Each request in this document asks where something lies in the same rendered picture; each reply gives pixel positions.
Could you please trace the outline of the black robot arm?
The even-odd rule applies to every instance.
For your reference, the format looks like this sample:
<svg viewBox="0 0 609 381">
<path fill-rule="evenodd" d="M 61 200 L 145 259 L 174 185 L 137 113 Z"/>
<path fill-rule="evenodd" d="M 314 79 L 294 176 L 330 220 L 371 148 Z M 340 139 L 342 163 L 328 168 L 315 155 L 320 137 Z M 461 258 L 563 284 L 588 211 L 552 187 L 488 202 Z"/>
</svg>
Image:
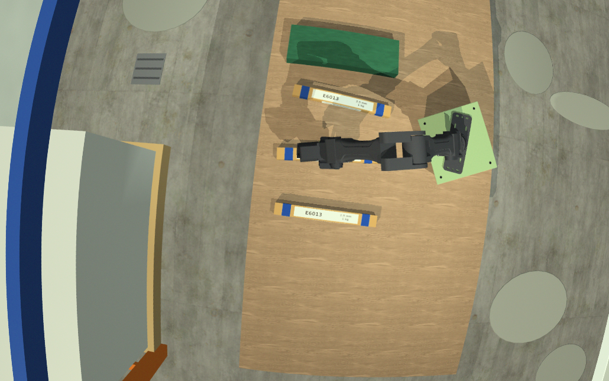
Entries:
<svg viewBox="0 0 609 381">
<path fill-rule="evenodd" d="M 433 156 L 445 156 L 443 169 L 461 174 L 471 122 L 472 118 L 469 115 L 454 112 L 450 131 L 436 134 L 435 138 L 426 135 L 426 131 L 381 132 L 378 133 L 379 137 L 370 141 L 327 137 L 328 140 L 320 140 L 320 142 L 298 143 L 296 155 L 300 158 L 300 162 L 329 163 L 333 169 L 342 168 L 343 163 L 354 160 L 371 160 L 381 164 L 381 171 L 424 169 L 427 168 L 427 163 L 432 161 Z M 455 124 L 456 128 L 454 128 Z M 401 158 L 397 158 L 396 143 L 402 143 Z"/>
</svg>

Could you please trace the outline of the tan welding electrode pack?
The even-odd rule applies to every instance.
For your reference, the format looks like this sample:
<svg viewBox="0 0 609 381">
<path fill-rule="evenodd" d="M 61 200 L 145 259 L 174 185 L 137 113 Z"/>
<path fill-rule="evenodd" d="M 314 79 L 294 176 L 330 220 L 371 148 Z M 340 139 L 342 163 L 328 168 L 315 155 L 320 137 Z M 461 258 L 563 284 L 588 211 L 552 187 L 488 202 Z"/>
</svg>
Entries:
<svg viewBox="0 0 609 381">
<path fill-rule="evenodd" d="M 275 202 L 275 215 L 376 227 L 377 215 Z"/>
<path fill-rule="evenodd" d="M 278 147 L 277 148 L 277 160 L 298 160 L 296 155 L 297 148 Z M 368 164 L 379 164 L 371 160 L 354 160 L 353 163 L 368 163 Z"/>
<path fill-rule="evenodd" d="M 379 117 L 390 118 L 391 106 L 355 98 L 340 93 L 294 84 L 293 97 L 353 109 Z"/>
</svg>

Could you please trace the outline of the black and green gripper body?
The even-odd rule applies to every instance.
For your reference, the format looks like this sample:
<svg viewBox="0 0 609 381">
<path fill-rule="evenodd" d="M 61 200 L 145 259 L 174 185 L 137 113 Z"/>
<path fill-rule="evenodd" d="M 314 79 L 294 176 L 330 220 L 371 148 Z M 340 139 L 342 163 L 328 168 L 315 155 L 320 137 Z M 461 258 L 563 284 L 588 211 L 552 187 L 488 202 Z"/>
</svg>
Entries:
<svg viewBox="0 0 609 381">
<path fill-rule="evenodd" d="M 327 139 L 327 137 L 321 137 L 320 138 L 320 140 L 325 140 L 325 139 Z M 319 168 L 320 169 L 333 169 L 333 168 L 331 168 L 329 163 L 319 163 Z"/>
</svg>

